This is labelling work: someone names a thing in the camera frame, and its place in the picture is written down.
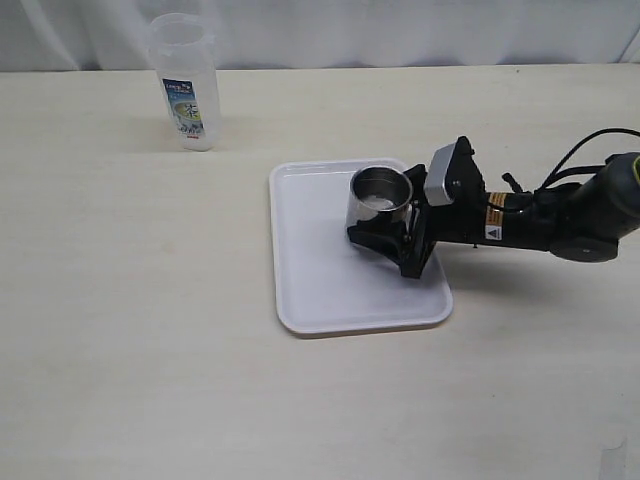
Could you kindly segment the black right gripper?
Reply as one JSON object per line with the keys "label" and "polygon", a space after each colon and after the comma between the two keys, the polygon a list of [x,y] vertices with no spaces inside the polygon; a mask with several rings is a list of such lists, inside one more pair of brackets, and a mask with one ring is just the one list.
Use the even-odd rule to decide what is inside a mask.
{"label": "black right gripper", "polygon": [[486,185],[476,165],[474,150],[465,136],[455,142],[453,165],[447,175],[447,186],[454,194],[454,203],[431,207],[424,186],[428,175],[425,164],[416,164],[403,174],[412,186],[409,230],[403,224],[379,229],[358,222],[347,228],[349,241],[393,262],[405,278],[421,277],[426,263],[438,242],[473,244],[483,238],[487,199]]}

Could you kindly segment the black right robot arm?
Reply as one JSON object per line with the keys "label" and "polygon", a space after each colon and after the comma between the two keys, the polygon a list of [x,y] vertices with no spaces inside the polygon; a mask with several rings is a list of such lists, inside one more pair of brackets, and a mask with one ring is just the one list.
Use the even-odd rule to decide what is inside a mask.
{"label": "black right robot arm", "polygon": [[639,228],[639,155],[616,153],[596,165],[564,160],[525,191],[509,173],[507,192],[489,192],[469,139],[438,149],[428,165],[399,171],[369,166],[349,184],[348,240],[418,279],[439,242],[549,252],[574,262],[618,255]]}

